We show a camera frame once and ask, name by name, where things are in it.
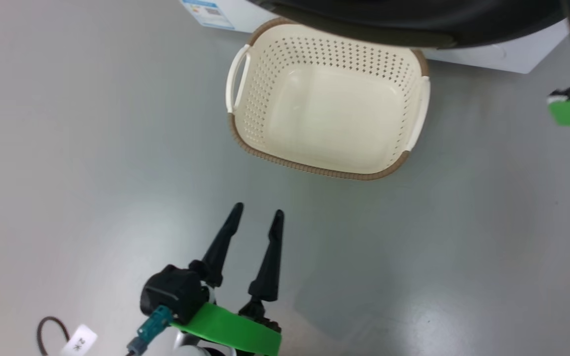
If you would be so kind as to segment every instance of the white label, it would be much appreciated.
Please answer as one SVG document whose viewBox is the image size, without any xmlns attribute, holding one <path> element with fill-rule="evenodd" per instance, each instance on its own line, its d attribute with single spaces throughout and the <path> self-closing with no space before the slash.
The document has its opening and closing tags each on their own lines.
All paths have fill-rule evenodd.
<svg viewBox="0 0 570 356">
<path fill-rule="evenodd" d="M 81 325 L 61 349 L 61 356 L 83 356 L 91 349 L 98 336 L 87 326 Z"/>
<path fill-rule="evenodd" d="M 184 7 L 186 7 L 188 12 L 190 12 L 192 16 L 201 23 L 201 25 L 217 27 L 217 29 L 235 29 L 214 2 L 206 2 L 202 0 L 181 0 L 181 2 L 184 4 Z"/>
</svg>

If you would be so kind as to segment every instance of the plastic basket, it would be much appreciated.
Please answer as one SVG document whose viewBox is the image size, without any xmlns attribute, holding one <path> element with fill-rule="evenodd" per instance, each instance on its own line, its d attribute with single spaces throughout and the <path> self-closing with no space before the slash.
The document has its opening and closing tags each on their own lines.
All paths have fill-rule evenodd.
<svg viewBox="0 0 570 356">
<path fill-rule="evenodd" d="M 226 83 L 231 130 L 247 152 L 360 180 L 382 178 L 405 162 L 429 96 L 420 51 L 342 38 L 285 19 L 256 30 Z"/>
</svg>

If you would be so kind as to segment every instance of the cable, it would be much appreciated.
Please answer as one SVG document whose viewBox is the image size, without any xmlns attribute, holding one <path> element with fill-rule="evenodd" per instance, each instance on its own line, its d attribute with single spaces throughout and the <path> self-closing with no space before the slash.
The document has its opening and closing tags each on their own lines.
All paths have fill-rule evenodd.
<svg viewBox="0 0 570 356">
<path fill-rule="evenodd" d="M 37 327 L 37 344 L 39 345 L 39 352 L 41 352 L 42 356 L 48 356 L 46 347 L 45 345 L 43 345 L 43 324 L 45 324 L 45 322 L 49 320 L 56 322 L 56 324 L 58 324 L 58 326 L 61 327 L 61 330 L 63 330 L 63 334 L 65 334 L 65 340 L 68 342 L 70 341 L 70 333 L 68 333 L 67 327 L 65 327 L 65 324 L 63 324 L 63 322 L 59 320 L 59 318 L 45 317 L 41 319 L 41 321 L 39 322 L 39 326 Z"/>
<path fill-rule="evenodd" d="M 169 327 L 172 321 L 172 311 L 168 307 L 158 306 L 138 329 L 138 335 L 127 345 L 129 353 L 133 356 L 142 356 L 153 339 Z"/>
</svg>

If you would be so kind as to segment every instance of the black cable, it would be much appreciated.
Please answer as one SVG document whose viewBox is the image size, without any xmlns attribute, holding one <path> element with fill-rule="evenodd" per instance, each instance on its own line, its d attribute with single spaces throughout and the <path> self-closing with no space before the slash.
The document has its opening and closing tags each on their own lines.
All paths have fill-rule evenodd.
<svg viewBox="0 0 570 356">
<path fill-rule="evenodd" d="M 46 347 L 45 345 L 43 345 L 43 324 L 45 324 L 45 322 L 49 320 L 56 322 L 56 324 L 58 324 L 58 326 L 61 327 L 61 330 L 63 330 L 63 334 L 65 334 L 65 340 L 68 342 L 70 341 L 70 333 L 68 333 L 67 327 L 65 327 L 65 324 L 63 324 L 61 320 L 59 320 L 56 317 L 45 317 L 41 319 L 41 321 L 39 322 L 39 326 L 37 327 L 37 344 L 39 345 L 39 352 L 41 352 L 42 356 L 48 356 Z"/>
</svg>

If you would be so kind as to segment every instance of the gray floor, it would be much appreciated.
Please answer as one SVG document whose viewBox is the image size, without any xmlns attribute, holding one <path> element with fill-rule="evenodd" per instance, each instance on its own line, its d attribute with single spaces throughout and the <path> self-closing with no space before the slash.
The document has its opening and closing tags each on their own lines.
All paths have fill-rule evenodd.
<svg viewBox="0 0 570 356">
<path fill-rule="evenodd" d="M 237 201 L 219 302 L 246 302 L 283 209 L 283 355 L 570 355 L 570 129 L 544 104 L 569 43 L 529 75 L 431 63 L 413 155 L 353 182 L 233 142 L 246 37 L 177 0 L 0 0 L 0 355 L 38 354 L 50 314 L 99 334 L 90 356 L 124 354 L 146 278 L 200 257 Z"/>
</svg>

